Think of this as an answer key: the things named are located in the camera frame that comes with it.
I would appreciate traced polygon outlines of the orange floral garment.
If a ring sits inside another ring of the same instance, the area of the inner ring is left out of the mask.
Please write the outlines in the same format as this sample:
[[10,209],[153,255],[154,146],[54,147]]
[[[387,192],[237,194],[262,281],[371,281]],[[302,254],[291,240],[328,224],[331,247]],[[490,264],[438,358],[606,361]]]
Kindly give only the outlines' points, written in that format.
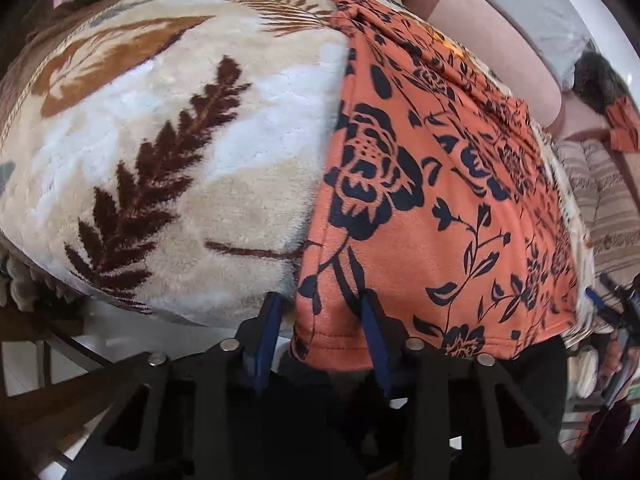
[[348,57],[300,268],[296,358],[368,368],[364,292],[450,356],[512,359],[568,330],[574,257],[526,104],[413,15],[333,2]]

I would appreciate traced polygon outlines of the striped cushion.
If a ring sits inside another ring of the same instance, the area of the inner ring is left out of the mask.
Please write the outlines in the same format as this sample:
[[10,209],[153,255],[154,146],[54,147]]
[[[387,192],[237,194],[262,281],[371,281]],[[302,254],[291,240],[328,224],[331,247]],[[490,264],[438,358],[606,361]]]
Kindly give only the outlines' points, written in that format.
[[639,274],[639,209],[620,165],[598,140],[554,149],[589,230],[596,273],[631,284]]

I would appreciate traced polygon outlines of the orange folded cloth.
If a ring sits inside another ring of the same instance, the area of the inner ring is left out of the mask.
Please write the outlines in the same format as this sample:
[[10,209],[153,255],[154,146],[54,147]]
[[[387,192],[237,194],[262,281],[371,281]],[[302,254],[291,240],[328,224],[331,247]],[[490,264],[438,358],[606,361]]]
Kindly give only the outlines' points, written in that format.
[[610,123],[610,143],[614,151],[638,153],[639,114],[626,96],[620,96],[605,107],[605,116]]

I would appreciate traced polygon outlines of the black furry item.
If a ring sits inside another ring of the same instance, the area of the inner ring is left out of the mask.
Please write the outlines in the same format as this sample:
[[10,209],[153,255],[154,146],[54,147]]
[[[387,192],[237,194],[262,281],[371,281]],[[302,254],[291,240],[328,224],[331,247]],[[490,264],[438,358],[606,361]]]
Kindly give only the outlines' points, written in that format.
[[600,115],[618,98],[629,96],[622,77],[596,51],[585,51],[575,64],[573,92]]

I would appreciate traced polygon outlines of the beige leaf-print blanket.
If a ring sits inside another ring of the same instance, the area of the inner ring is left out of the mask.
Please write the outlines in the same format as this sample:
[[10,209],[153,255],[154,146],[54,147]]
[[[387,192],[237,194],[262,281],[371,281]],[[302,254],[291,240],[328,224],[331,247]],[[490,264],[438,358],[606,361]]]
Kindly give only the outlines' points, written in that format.
[[[376,0],[418,18],[402,0]],[[1,233],[36,273],[130,311],[235,325],[291,298],[337,122],[333,0],[96,0],[58,11],[1,84]],[[588,324],[586,228],[548,130]]]

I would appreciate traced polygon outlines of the pink quilted bolster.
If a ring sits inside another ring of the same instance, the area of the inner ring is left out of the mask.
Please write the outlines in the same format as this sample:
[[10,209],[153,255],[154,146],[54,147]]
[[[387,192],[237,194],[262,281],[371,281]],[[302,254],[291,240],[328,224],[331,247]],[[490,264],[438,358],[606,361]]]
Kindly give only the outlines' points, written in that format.
[[535,50],[486,0],[402,0],[419,18],[462,44],[524,100],[532,117],[553,134],[565,112],[561,90]]

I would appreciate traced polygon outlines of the grey pillow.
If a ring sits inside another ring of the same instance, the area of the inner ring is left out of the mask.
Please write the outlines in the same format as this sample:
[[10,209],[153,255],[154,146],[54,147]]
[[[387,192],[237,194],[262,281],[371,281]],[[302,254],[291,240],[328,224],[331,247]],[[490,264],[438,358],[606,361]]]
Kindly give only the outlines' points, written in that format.
[[528,41],[563,91],[574,87],[575,65],[591,35],[570,0],[486,1]]

